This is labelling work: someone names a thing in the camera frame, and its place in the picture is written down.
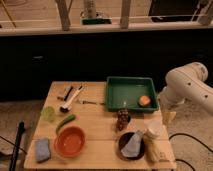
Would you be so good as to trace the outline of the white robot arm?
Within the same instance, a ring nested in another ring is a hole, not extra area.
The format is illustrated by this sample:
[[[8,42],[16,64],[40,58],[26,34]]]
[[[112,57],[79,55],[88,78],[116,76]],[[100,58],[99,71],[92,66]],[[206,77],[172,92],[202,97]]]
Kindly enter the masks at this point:
[[[200,62],[174,68],[166,74],[166,86],[158,96],[164,125],[168,125],[176,116],[173,108],[183,104],[186,99],[213,115],[213,87],[205,84],[207,78],[208,70]]]

